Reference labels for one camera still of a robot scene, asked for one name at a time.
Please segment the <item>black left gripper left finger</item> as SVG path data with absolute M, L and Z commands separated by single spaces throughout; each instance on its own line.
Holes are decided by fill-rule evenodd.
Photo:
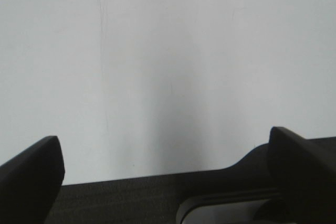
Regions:
M 44 137 L 1 165 L 1 223 L 44 223 L 64 176 L 56 136 Z

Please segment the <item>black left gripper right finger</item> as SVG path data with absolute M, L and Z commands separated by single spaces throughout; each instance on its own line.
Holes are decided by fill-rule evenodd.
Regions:
M 296 223 L 335 223 L 335 137 L 273 127 L 267 164 Z

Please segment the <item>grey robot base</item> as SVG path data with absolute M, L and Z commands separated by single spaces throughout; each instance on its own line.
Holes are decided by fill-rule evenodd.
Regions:
M 275 188 L 192 196 L 183 201 L 178 207 L 175 222 L 249 222 L 263 204 L 280 198 L 280 192 Z

